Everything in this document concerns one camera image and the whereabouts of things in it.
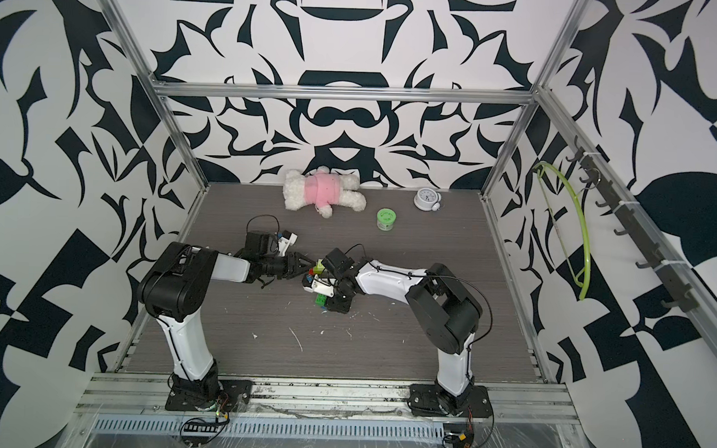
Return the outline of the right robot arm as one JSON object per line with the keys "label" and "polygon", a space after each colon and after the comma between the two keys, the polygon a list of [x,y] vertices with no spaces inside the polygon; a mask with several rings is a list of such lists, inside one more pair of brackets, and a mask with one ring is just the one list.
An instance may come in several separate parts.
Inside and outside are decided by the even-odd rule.
{"label": "right robot arm", "polygon": [[322,260],[321,272],[305,276],[302,284],[315,293],[318,305],[347,314],[358,295],[380,296],[407,305],[424,334],[437,349],[438,372],[429,387],[436,404],[423,399],[417,411],[458,415],[469,407],[475,376],[471,368],[472,346],[483,307],[445,264],[428,269],[389,266],[364,257],[355,261],[335,249]]}

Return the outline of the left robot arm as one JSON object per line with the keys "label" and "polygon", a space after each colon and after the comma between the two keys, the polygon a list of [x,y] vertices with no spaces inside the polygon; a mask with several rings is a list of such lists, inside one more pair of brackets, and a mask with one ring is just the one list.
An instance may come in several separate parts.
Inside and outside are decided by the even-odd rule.
{"label": "left robot arm", "polygon": [[200,312],[212,280],[265,284],[304,275],[316,262],[297,251],[239,255],[171,243],[139,283],[136,296],[163,329],[174,363],[171,389],[192,405],[220,394],[218,366],[206,344]]}

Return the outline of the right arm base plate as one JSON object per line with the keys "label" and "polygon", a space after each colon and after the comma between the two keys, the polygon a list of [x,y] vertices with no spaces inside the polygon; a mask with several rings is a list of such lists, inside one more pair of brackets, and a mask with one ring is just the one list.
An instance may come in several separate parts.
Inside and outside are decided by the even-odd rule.
{"label": "right arm base plate", "polygon": [[460,396],[451,395],[437,384],[411,384],[407,405],[415,417],[485,419],[493,416],[487,388],[473,384]]}

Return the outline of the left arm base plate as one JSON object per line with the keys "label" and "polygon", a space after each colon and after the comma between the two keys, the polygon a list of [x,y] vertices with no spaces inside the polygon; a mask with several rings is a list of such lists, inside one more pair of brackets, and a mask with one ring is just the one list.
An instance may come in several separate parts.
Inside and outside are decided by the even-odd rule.
{"label": "left arm base plate", "polygon": [[235,411],[251,400],[251,380],[220,379],[190,381],[171,375],[168,380],[167,411]]}

